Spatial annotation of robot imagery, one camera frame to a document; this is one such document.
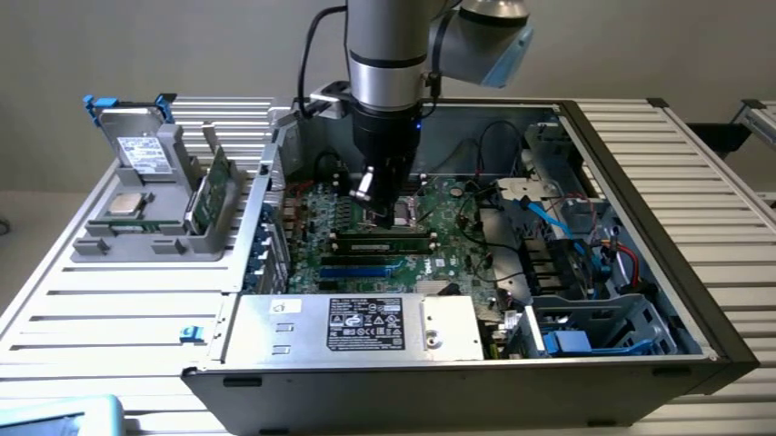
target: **blue object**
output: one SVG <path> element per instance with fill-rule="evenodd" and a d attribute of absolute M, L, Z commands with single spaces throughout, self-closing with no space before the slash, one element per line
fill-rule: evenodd
<path fill-rule="evenodd" d="M 581 330 L 550 332 L 545 335 L 545 348 L 550 355 L 589 354 L 593 352 L 586 333 Z"/>
<path fill-rule="evenodd" d="M 97 114 L 95 114 L 95 105 L 92 104 L 93 98 L 95 97 L 92 95 L 84 95 L 84 98 L 81 99 L 81 101 L 84 102 L 85 113 L 88 114 L 89 118 L 92 119 L 92 124 L 96 127 L 99 127 Z"/>
<path fill-rule="evenodd" d="M 159 110 L 162 111 L 162 114 L 164 115 L 164 122 L 175 124 L 175 118 L 172 118 L 172 110 L 170 109 L 171 102 L 168 102 L 164 99 L 164 94 L 159 94 L 155 103 L 156 107 L 159 107 Z"/>
<path fill-rule="evenodd" d="M 204 342 L 203 339 L 204 328 L 196 325 L 190 325 L 180 329 L 180 342 Z"/>
<path fill-rule="evenodd" d="M 7 409 L 0 411 L 0 434 L 123 436 L 124 409 L 112 395 L 71 398 Z"/>
<path fill-rule="evenodd" d="M 114 107 L 119 104 L 116 97 L 100 97 L 93 103 L 95 107 Z"/>
<path fill-rule="evenodd" d="M 561 330 L 544 335 L 546 353 L 554 357 L 640 356 L 648 354 L 652 340 L 644 339 L 629 347 L 593 348 L 585 331 Z"/>

